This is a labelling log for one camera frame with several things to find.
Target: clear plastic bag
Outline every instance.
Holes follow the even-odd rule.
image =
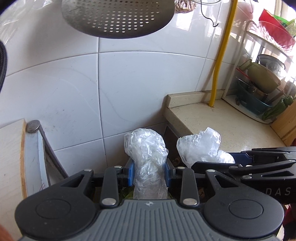
[[[52,0],[17,0],[14,2],[0,16],[1,41],[4,44],[8,42],[17,30],[19,23],[32,8],[41,9],[52,2]]]
[[[175,13],[188,13],[196,9],[196,3],[190,0],[175,0]]]
[[[167,199],[164,166],[168,150],[161,135],[136,129],[124,135],[124,150],[134,160],[134,199]]]
[[[220,134],[208,127],[199,134],[179,138],[177,149],[182,161],[189,168],[197,161],[235,163],[232,155],[218,151],[220,143]]]

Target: beige stone countertop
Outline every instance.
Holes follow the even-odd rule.
[[[221,135],[220,149],[226,152],[285,146],[268,124],[251,119],[222,99],[215,101],[214,108],[206,103],[187,104],[166,108],[164,115],[181,136],[207,127],[216,130]]]

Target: perforated metal disc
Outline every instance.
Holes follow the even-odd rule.
[[[174,15],[174,0],[63,0],[62,14],[75,29],[126,39],[154,33]]]

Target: yellow gas hose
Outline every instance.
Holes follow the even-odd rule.
[[[225,30],[223,40],[222,40],[222,43],[221,43],[221,46],[220,46],[220,50],[219,50],[219,53],[218,53],[218,57],[217,57],[217,60],[216,60],[214,74],[213,74],[211,99],[210,99],[210,102],[209,102],[210,107],[213,107],[214,103],[215,103],[216,92],[217,92],[218,75],[219,75],[221,63],[222,63],[222,60],[223,60],[223,56],[224,56],[224,53],[225,53],[225,50],[226,50],[226,47],[227,47],[227,44],[228,44],[228,39],[229,39],[232,23],[233,23],[233,20],[234,20],[234,16],[235,16],[235,10],[237,8],[237,2],[238,2],[238,0],[232,0],[232,6],[231,6],[228,22],[227,22],[227,25],[226,25],[226,30]]]

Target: cutting board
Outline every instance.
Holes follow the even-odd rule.
[[[286,146],[291,146],[296,138],[296,101],[271,124],[271,128]]]
[[[14,219],[15,208],[27,197],[25,127],[22,119],[0,129],[0,224],[14,240],[22,236]]]

